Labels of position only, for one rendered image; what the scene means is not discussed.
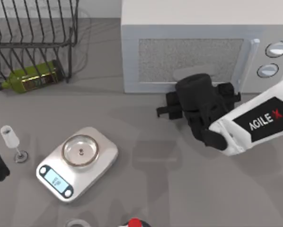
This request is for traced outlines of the microwave oven door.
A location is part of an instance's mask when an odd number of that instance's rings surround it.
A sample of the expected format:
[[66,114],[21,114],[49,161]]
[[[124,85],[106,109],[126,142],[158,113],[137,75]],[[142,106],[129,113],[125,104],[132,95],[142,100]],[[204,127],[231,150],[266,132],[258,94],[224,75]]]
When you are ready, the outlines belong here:
[[181,78],[197,73],[239,90],[262,31],[247,25],[123,25],[124,90],[165,93]]

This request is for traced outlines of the small microwave knob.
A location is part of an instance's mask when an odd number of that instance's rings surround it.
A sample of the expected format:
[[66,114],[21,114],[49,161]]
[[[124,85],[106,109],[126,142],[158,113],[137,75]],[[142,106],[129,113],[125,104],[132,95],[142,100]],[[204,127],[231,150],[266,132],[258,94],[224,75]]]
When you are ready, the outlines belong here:
[[261,78],[269,78],[277,74],[279,67],[277,64],[271,63],[262,65],[257,70],[257,75]]

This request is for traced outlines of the large microwave knob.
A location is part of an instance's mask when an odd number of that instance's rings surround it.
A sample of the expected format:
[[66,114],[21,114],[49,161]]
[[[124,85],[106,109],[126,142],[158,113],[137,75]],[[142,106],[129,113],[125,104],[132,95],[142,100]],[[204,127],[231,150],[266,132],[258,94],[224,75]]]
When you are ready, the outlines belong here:
[[265,49],[266,56],[278,58],[283,55],[283,41],[269,44]]

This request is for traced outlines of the pale microwave oven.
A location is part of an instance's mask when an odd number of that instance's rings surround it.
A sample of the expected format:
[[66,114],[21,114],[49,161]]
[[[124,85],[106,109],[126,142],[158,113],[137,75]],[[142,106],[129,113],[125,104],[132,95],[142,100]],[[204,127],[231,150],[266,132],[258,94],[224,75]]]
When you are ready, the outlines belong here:
[[[247,25],[263,31],[243,93],[261,93],[283,80],[283,55],[266,56],[271,43],[283,41],[283,0],[123,0],[123,25]],[[261,78],[260,66],[277,64],[276,75]]]

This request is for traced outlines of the white kitchen scale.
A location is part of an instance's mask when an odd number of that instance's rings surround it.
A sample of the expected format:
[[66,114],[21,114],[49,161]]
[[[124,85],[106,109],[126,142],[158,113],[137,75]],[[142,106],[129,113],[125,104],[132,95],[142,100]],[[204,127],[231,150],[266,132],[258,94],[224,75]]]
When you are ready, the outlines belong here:
[[93,127],[68,137],[36,168],[36,177],[57,199],[71,203],[113,165],[117,146]]

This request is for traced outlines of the red and white can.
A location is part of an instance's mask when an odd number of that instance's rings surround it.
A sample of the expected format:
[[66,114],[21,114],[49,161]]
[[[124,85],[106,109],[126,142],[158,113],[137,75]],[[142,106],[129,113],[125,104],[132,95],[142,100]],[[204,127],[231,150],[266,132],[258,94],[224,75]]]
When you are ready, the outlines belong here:
[[119,227],[152,227],[149,223],[139,218],[131,218]]

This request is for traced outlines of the green bottle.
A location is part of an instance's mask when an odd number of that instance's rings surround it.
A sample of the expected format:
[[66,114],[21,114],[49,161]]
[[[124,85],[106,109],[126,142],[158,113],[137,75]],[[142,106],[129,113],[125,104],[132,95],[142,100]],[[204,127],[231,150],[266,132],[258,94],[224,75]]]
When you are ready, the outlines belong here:
[[57,84],[64,77],[56,60],[23,69],[14,70],[7,79],[0,82],[0,91],[11,89],[22,94],[45,86]]

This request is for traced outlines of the clear wine glass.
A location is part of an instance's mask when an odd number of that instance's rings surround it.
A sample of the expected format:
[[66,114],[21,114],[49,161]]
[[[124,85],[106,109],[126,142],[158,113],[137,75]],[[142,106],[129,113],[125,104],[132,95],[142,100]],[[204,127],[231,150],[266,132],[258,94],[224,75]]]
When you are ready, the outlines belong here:
[[16,163],[24,163],[28,160],[28,153],[19,149],[20,140],[14,130],[9,125],[4,125],[0,129],[0,133],[9,149],[16,151],[14,160]]

